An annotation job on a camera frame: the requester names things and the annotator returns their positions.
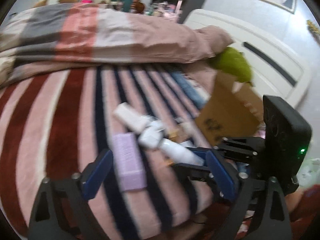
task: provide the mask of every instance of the blue gripper pad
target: blue gripper pad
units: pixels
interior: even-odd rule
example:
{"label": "blue gripper pad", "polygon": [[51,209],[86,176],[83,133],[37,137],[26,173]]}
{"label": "blue gripper pad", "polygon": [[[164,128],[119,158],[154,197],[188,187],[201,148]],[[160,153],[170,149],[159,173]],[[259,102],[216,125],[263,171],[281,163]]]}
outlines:
{"label": "blue gripper pad", "polygon": [[239,189],[235,169],[214,149],[207,152],[206,161],[217,186],[223,193],[223,198],[233,202],[237,198]]}
{"label": "blue gripper pad", "polygon": [[113,153],[111,150],[102,151],[93,163],[89,163],[82,172],[81,191],[85,200],[96,197],[97,192],[113,167]]}

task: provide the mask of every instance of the striped bed sheet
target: striped bed sheet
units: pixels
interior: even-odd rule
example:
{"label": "striped bed sheet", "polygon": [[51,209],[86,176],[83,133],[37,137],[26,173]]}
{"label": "striped bed sheet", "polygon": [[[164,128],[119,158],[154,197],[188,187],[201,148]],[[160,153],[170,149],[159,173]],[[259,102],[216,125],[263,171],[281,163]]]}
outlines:
{"label": "striped bed sheet", "polygon": [[[0,92],[0,200],[12,227],[26,236],[43,177],[63,179],[81,172],[111,137],[126,132],[112,113],[128,102],[141,114],[161,119],[170,130],[177,117],[193,123],[196,146],[209,147],[193,119],[208,94],[180,70],[139,64],[60,70],[13,83]],[[112,240],[146,239],[167,231],[212,202],[199,181],[181,184],[158,150],[139,149],[147,187],[119,190],[116,167],[89,201]]]}

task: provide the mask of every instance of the bed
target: bed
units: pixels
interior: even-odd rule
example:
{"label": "bed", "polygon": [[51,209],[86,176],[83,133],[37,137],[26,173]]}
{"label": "bed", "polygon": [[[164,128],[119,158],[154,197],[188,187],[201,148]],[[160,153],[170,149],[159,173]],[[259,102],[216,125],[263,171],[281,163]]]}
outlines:
{"label": "bed", "polygon": [[[205,38],[199,38],[189,28],[177,27],[162,19],[153,22],[150,17],[128,16],[110,9],[102,13],[92,5],[50,6],[52,10],[36,8],[22,12],[18,17],[22,19],[23,29],[12,24],[13,33],[19,30],[19,35],[14,37],[11,33],[9,36],[13,40],[8,39],[2,44],[5,47],[2,56],[14,55],[18,60],[0,91],[0,207],[21,238],[27,235],[33,200],[43,177],[63,179],[83,171],[104,148],[112,148],[112,135],[128,131],[112,115],[118,104],[128,102],[141,114],[154,115],[174,130],[177,117],[193,123],[211,92],[210,84],[202,82],[189,71],[203,67],[204,62],[197,59],[210,54],[203,44]],[[58,20],[64,32],[56,35],[52,28],[43,28],[38,40],[42,41],[44,36],[52,40],[45,42],[45,46],[37,44],[34,49],[29,35],[37,33],[35,26],[38,28],[38,25],[32,26],[32,23],[46,21],[43,19],[48,17],[48,11],[56,17],[56,12],[61,10],[64,15],[60,14]],[[99,15],[96,22],[94,13]],[[28,27],[25,27],[28,24],[26,19],[32,19]],[[77,19],[85,20],[78,24]],[[167,43],[161,50],[155,50],[149,41],[145,50],[139,50],[139,46],[131,50],[127,43],[120,44],[126,53],[124,57],[119,49],[109,51],[109,55],[102,53],[104,40],[101,35],[97,38],[99,47],[94,42],[98,31],[106,28],[105,24],[112,25],[116,31],[119,28],[114,26],[121,25],[125,29],[127,36],[116,33],[109,39],[116,46],[119,46],[119,40],[127,42],[128,37],[131,43],[134,39],[141,39],[128,31],[132,28],[143,33],[144,28],[139,25],[141,20],[148,27],[151,24],[156,26],[152,34],[157,37],[161,25],[172,26],[164,32],[172,36],[179,32],[175,28],[182,28],[184,36],[193,38],[187,47],[192,50],[186,52],[183,44],[179,44],[178,47],[175,45],[174,52],[167,52],[174,39],[162,37],[167,39]],[[248,23],[204,10],[192,12],[185,25],[191,29],[216,25],[227,30],[235,40],[232,46],[243,51],[253,66],[253,84],[259,95],[280,95],[296,106],[306,92],[310,82],[309,68],[271,35]],[[55,28],[59,34],[61,30],[56,25]],[[78,35],[70,36],[71,31]],[[219,35],[226,47],[228,38],[224,34]],[[146,60],[144,53],[152,55]],[[184,64],[186,60],[194,62]],[[214,76],[212,69],[206,73],[210,74],[209,78]],[[209,147],[202,133],[196,126],[194,128],[192,140],[195,145]],[[112,240],[156,236],[187,221],[212,203],[210,188],[199,181],[181,184],[161,152],[140,149],[140,154],[147,188],[121,193],[115,169],[101,186],[97,197],[89,202],[93,214]]]}

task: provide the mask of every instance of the black stripe on headboard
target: black stripe on headboard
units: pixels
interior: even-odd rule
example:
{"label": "black stripe on headboard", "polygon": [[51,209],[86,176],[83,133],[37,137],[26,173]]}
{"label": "black stripe on headboard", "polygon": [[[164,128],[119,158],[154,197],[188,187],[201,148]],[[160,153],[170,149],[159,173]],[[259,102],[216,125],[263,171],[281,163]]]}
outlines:
{"label": "black stripe on headboard", "polygon": [[274,60],[272,60],[270,57],[268,57],[266,54],[264,54],[261,50],[257,49],[253,45],[247,43],[246,41],[242,43],[242,45],[251,50],[254,54],[262,58],[264,61],[266,61],[268,64],[270,64],[276,71],[278,71],[293,87],[297,84],[297,81],[295,81],[292,76],[289,75],[287,71],[285,71],[280,65],[278,65]]}

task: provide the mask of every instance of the folded blanket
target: folded blanket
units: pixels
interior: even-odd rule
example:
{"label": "folded blanket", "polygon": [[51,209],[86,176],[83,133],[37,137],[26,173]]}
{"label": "folded blanket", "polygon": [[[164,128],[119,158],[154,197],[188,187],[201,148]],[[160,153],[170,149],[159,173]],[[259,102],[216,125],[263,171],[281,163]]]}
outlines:
{"label": "folded blanket", "polygon": [[215,26],[191,30],[92,4],[54,4],[21,12],[0,34],[0,82],[27,62],[191,63],[232,42]]}

